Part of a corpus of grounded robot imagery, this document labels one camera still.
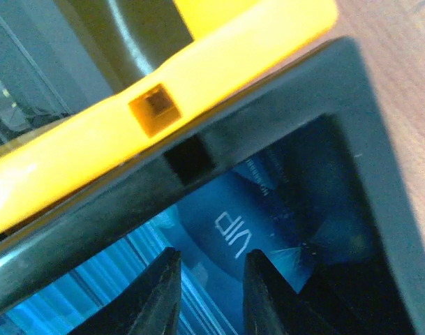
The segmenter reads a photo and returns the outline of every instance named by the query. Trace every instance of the rectangular slot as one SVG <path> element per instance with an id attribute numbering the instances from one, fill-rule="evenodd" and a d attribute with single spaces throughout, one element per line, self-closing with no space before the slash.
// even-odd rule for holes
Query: rectangular slot
<path id="1" fill-rule="evenodd" d="M 214 168 L 211 157 L 196 135 L 165 152 L 164 157 L 185 186 Z"/>
<path id="2" fill-rule="evenodd" d="M 157 85 L 128 105 L 149 137 L 155 136 L 181 117 L 177 106 L 162 85 Z"/>

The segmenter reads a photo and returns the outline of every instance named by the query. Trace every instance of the black plastic case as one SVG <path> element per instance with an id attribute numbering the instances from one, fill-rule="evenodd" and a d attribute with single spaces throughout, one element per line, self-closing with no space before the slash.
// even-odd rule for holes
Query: black plastic case
<path id="1" fill-rule="evenodd" d="M 382 249 L 376 260 L 378 280 L 387 283 L 393 302 L 360 306 L 358 298 L 350 297 L 359 290 L 356 283 L 350 286 L 354 272 L 344 274 L 346 269 L 317 272 L 303 299 L 316 304 L 315 288 L 330 282 L 366 323 L 374 325 L 388 315 L 395 329 L 407 334 L 412 332 L 408 315 L 415 331 L 425 334 L 424 247 L 359 50 L 349 38 L 327 43 L 245 89 L 0 242 L 0 313 L 103 250 L 137 222 L 145 223 L 183 195 L 320 117 L 337 129 L 341 150 L 357 175 Z M 375 281 L 371 270 L 356 269 L 359 281 L 364 276 Z M 371 288 L 364 287 L 366 294 L 374 294 Z M 394 302 L 403 302 L 405 309 L 381 310 Z M 363 316 L 365 308 L 377 311 L 369 319 Z"/>

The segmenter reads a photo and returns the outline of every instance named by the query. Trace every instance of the yellow clip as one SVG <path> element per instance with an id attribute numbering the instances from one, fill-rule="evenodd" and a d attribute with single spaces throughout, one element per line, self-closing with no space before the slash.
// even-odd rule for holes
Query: yellow clip
<path id="1" fill-rule="evenodd" d="M 335 23 L 333 0 L 263 0 L 120 94 L 0 158 L 0 233 L 161 141 Z"/>

